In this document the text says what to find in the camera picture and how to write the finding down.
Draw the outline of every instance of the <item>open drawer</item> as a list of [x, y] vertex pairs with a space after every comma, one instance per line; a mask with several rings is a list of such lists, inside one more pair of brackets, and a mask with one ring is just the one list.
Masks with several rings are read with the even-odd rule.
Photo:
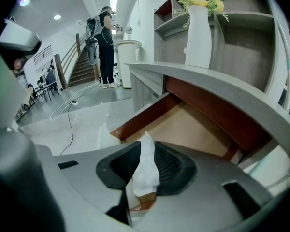
[[155, 141], [211, 153], [233, 163], [270, 140], [251, 117], [199, 87], [168, 77], [167, 93], [111, 132], [125, 142], [147, 131]]

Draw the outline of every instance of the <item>flower arrangement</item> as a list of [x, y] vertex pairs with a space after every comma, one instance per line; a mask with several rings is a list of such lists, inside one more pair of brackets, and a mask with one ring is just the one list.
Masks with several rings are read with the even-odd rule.
[[128, 35], [131, 35], [133, 33], [132, 27], [130, 27], [130, 26], [126, 27], [125, 33]]
[[[173, 14], [174, 15], [187, 15], [188, 13], [188, 8], [192, 5], [200, 5], [204, 6], [208, 9], [208, 16], [211, 16], [214, 11], [217, 11], [221, 13], [227, 21], [228, 15], [223, 11], [224, 10], [224, 4], [222, 2], [223, 0], [178, 0], [179, 3], [181, 3], [184, 8], [183, 9], [174, 9]], [[188, 19], [188, 22], [185, 23], [183, 26], [188, 27], [190, 23], [190, 18]]]

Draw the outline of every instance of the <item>tissue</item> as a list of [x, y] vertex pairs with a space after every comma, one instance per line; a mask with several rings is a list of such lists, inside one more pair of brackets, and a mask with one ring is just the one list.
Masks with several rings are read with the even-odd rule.
[[147, 132], [140, 141], [140, 163], [132, 177], [133, 193], [137, 197], [156, 192], [160, 184], [158, 168], [155, 165], [154, 141]]

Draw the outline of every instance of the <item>backpack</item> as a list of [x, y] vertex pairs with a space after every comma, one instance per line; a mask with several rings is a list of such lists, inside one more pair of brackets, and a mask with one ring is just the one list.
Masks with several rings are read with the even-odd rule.
[[85, 45], [87, 48], [88, 60], [90, 64], [94, 65], [98, 61], [97, 55], [97, 38], [102, 34], [103, 26], [100, 23], [99, 16], [89, 18], [86, 25], [86, 39]]

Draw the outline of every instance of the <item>white sneaker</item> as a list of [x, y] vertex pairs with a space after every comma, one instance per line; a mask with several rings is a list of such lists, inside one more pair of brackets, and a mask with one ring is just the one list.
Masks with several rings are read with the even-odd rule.
[[112, 83], [110, 83], [109, 85], [108, 85], [108, 87], [109, 88], [112, 88], [112, 87], [118, 87], [118, 86], [121, 86], [122, 85], [122, 83], [118, 83], [118, 82], [112, 82]]

